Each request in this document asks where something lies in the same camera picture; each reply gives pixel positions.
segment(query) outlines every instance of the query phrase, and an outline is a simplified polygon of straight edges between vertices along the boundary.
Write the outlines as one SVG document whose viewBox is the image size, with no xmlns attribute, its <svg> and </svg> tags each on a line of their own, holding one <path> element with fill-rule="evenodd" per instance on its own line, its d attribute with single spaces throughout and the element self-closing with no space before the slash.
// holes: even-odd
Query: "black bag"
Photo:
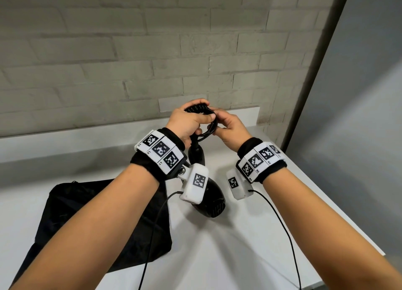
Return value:
<svg viewBox="0 0 402 290">
<path fill-rule="evenodd" d="M 111 181 L 113 179 L 85 183 L 73 181 L 71 183 L 58 184 L 50 191 L 35 236 L 35 243 L 29 249 L 23 264 L 13 280 L 13 284 L 24 273 L 52 236 Z M 108 272 L 145 263 L 148 256 L 153 222 L 166 199 L 166 185 L 163 182 L 159 185 L 158 190 L 145 208 L 128 242 Z M 171 248 L 172 238 L 170 237 L 169 228 L 169 210 L 168 206 L 164 206 L 155 226 L 149 261 L 152 262 L 168 253 Z"/>
</svg>

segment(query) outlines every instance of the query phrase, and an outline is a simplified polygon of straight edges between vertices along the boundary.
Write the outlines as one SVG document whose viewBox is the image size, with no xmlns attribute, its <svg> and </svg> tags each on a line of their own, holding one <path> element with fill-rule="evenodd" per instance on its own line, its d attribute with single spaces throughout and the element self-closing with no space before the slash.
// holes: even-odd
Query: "coiled black cord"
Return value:
<svg viewBox="0 0 402 290">
<path fill-rule="evenodd" d="M 161 213 L 161 211 L 162 211 L 164 205 L 168 202 L 169 198 L 172 197 L 173 195 L 176 195 L 176 194 L 183 194 L 183 192 L 182 192 L 182 191 L 175 191 L 173 194 L 170 194 L 170 196 L 165 200 L 165 202 L 164 202 L 164 203 L 162 204 L 162 206 L 160 207 L 159 212 L 158 212 L 158 214 L 157 214 L 157 216 L 156 216 L 156 219 L 155 219 L 155 221 L 153 222 L 153 228 L 152 228 L 152 233 L 151 233 L 151 239 L 150 239 L 150 241 L 149 241 L 148 256 L 147 256 L 147 260 L 146 260 L 146 262 L 145 262 L 144 271 L 142 272 L 141 282 L 139 283 L 138 290 L 141 289 L 142 282 L 144 281 L 145 270 L 147 270 L 147 265 L 148 265 L 149 256 L 151 255 L 151 246 L 152 246 L 153 232 L 155 231 L 155 226 L 156 226 L 156 223 L 157 223 L 157 221 L 158 221 L 158 219 L 159 219 L 159 215 L 160 215 L 160 213 Z"/>
<path fill-rule="evenodd" d="M 298 273 L 298 278 L 299 278 L 299 290 L 301 290 L 301 281 L 300 281 L 300 274 L 299 274 L 299 268 L 298 268 L 298 263 L 296 262 L 296 255 L 295 255 L 295 250 L 293 248 L 293 243 L 292 243 L 292 239 L 290 238 L 289 233 L 287 232 L 287 229 L 285 228 L 281 218 L 279 217 L 278 213 L 276 212 L 274 206 L 269 202 L 269 200 L 267 198 L 265 198 L 265 196 L 263 194 L 261 194 L 259 191 L 255 191 L 255 190 L 249 190 L 249 191 L 253 191 L 257 194 L 259 194 L 261 197 L 263 197 L 265 199 L 266 202 L 268 202 L 268 204 L 272 207 L 272 209 L 274 210 L 276 216 L 278 217 L 279 221 L 281 222 L 281 225 L 283 227 L 283 229 L 286 232 L 286 235 L 289 237 L 289 241 L 290 241 L 290 246 L 292 247 L 292 253 L 293 253 L 293 259 L 295 260 L 295 266 L 296 266 L 296 272 Z"/>
<path fill-rule="evenodd" d="M 204 103 L 200 103 L 200 104 L 197 104 L 197 105 L 190 106 L 190 107 L 184 109 L 184 111 L 185 112 L 192 112 L 192 113 L 202 113 L 202 114 L 212 114 L 212 113 L 214 113 Z M 203 132 L 200 135 L 196 135 L 196 134 L 191 135 L 191 141 L 195 140 L 197 142 L 200 142 L 200 141 L 206 139 L 208 136 L 210 136 L 210 135 L 212 135 L 214 133 L 214 131 L 216 130 L 217 127 L 218 127 L 218 121 L 215 118 L 215 120 L 212 121 L 211 125 L 209 126 L 209 128 L 208 128 L 208 130 L 206 132 Z"/>
</svg>

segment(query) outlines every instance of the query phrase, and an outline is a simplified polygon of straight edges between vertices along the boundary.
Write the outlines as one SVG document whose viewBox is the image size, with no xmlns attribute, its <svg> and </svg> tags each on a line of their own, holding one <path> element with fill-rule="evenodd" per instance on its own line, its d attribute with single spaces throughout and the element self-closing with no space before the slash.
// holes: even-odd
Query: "white sensor device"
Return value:
<svg viewBox="0 0 402 290">
<path fill-rule="evenodd" d="M 183 180 L 183 194 L 180 195 L 180 199 L 193 204 L 200 204 L 204 198 L 208 176 L 208 168 L 201 164 L 195 163 L 190 167 L 182 166 L 177 176 Z"/>
<path fill-rule="evenodd" d="M 244 178 L 244 176 L 237 170 L 237 168 L 232 168 L 226 173 L 226 179 L 229 183 L 230 191 L 236 200 L 244 199 L 248 196 L 253 195 L 253 187 Z"/>
</svg>

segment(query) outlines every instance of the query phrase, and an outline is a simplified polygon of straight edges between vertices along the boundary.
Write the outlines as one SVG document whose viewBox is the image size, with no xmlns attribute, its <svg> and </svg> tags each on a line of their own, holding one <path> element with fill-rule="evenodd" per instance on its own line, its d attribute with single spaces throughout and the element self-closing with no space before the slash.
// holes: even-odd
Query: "wristband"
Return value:
<svg viewBox="0 0 402 290">
<path fill-rule="evenodd" d="M 150 131 L 135 149 L 130 163 L 145 167 L 159 182 L 177 177 L 187 160 L 183 141 L 168 128 Z"/>
<path fill-rule="evenodd" d="M 249 183 L 262 183 L 270 174 L 287 166 L 284 155 L 271 142 L 250 138 L 238 150 L 236 168 Z"/>
</svg>

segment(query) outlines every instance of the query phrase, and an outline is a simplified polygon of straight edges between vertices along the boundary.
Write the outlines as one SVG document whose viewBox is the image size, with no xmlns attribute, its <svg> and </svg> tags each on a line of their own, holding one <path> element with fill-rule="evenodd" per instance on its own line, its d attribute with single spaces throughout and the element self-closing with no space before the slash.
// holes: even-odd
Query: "gray wall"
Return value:
<svg viewBox="0 0 402 290">
<path fill-rule="evenodd" d="M 347 0 L 287 149 L 396 266 L 402 265 L 401 1 Z"/>
<path fill-rule="evenodd" d="M 283 138 L 334 0 L 0 0 L 0 136 L 261 106 Z"/>
</svg>

